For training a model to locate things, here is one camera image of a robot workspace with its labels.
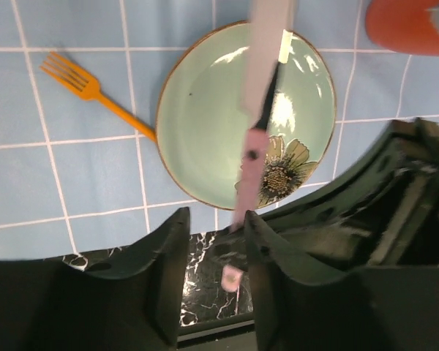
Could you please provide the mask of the orange mug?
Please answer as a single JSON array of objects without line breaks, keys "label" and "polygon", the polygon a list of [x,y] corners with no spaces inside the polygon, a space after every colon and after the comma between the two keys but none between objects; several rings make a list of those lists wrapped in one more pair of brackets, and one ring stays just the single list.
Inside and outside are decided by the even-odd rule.
[{"label": "orange mug", "polygon": [[398,53],[439,56],[439,32],[431,21],[434,0],[379,0],[367,7],[364,27],[374,44]]}]

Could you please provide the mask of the pink handled knife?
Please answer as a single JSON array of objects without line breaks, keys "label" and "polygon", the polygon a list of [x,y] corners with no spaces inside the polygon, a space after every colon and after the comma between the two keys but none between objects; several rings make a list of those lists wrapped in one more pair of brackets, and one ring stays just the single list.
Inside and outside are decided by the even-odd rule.
[{"label": "pink handled knife", "polygon": [[289,56],[297,1],[253,1],[249,22],[249,50],[244,67],[241,107],[250,128],[244,139],[236,206],[230,231],[244,224],[248,210],[258,204],[261,177],[269,145],[269,122],[279,71]]}]

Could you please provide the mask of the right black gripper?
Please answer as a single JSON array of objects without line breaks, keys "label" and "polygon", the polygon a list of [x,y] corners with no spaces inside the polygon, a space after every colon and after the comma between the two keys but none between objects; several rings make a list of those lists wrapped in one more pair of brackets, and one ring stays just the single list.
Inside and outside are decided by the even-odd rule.
[{"label": "right black gripper", "polygon": [[439,125],[391,121],[342,175],[263,219],[341,271],[439,265]]}]

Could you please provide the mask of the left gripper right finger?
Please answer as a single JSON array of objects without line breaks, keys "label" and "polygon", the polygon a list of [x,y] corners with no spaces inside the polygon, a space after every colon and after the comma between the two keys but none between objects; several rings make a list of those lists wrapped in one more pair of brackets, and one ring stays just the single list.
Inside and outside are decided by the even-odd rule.
[{"label": "left gripper right finger", "polygon": [[259,350],[439,350],[439,268],[341,272],[244,222]]}]

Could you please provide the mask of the orange plastic fork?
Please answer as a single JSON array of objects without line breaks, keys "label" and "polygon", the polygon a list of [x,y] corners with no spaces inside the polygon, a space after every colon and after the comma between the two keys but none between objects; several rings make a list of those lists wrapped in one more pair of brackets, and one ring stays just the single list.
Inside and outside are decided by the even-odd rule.
[{"label": "orange plastic fork", "polygon": [[153,142],[157,141],[155,131],[148,124],[143,123],[105,95],[98,79],[74,61],[51,51],[40,64],[40,69],[80,99],[98,101],[139,133]]}]

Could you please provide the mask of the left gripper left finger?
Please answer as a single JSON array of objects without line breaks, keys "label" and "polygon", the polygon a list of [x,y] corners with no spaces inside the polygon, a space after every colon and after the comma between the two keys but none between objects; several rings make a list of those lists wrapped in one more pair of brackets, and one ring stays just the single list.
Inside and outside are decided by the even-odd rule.
[{"label": "left gripper left finger", "polygon": [[0,350],[174,350],[189,241],[180,208],[85,271],[0,261]]}]

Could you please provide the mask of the blue checked placemat cloth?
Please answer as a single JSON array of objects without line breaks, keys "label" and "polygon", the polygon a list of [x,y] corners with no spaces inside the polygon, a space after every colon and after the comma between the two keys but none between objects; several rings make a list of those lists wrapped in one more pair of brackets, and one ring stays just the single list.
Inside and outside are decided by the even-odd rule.
[{"label": "blue checked placemat cloth", "polygon": [[[295,31],[333,77],[331,145],[298,199],[355,162],[389,119],[439,123],[439,57],[372,44],[366,1],[301,1]],[[193,200],[166,173],[155,145],[40,64],[62,50],[105,93],[147,124],[182,53],[211,30],[244,20],[248,1],[0,1],[0,260],[55,257],[130,244],[178,207],[192,231],[231,214]]]}]

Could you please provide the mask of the green floral plate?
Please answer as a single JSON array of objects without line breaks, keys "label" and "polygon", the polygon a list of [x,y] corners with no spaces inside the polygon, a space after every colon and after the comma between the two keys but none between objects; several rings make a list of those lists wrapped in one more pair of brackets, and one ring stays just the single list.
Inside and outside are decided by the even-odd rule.
[{"label": "green floral plate", "polygon": [[[157,146],[171,178],[196,200],[225,210],[236,204],[249,125],[239,105],[248,31],[239,21],[196,42],[169,74],[157,107]],[[269,124],[260,207],[283,200],[312,175],[329,147],[336,114],[326,63],[294,34]]]}]

